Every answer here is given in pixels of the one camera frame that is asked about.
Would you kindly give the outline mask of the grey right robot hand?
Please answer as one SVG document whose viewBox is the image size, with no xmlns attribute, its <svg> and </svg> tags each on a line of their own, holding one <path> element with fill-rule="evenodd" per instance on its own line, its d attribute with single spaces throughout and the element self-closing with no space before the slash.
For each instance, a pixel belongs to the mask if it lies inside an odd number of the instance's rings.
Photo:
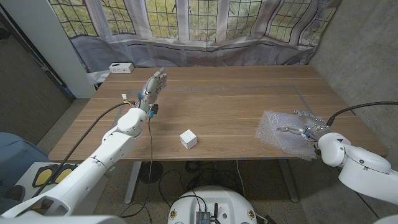
<svg viewBox="0 0 398 224">
<path fill-rule="evenodd" d="M 307 141 L 317 142 L 323 135 L 331 133 L 331 128 L 324 122 L 324 120 L 317 118 L 311 113 L 305 111 L 294 111 L 303 127 L 286 126 L 278 127 L 279 132 L 288 132 L 299 135 Z"/>
</svg>

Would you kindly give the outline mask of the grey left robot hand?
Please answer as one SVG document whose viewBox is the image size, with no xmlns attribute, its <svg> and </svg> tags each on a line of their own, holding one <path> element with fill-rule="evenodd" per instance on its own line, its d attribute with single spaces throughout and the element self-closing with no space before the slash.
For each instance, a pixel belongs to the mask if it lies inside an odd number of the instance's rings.
<svg viewBox="0 0 398 224">
<path fill-rule="evenodd" d="M 149 112 L 150 106 L 153 105 L 157 99 L 158 94 L 167 86 L 167 74 L 164 72 L 165 68 L 162 67 L 150 77 L 147 83 L 143 86 L 141 98 L 136 103 L 136 107 Z"/>
</svg>

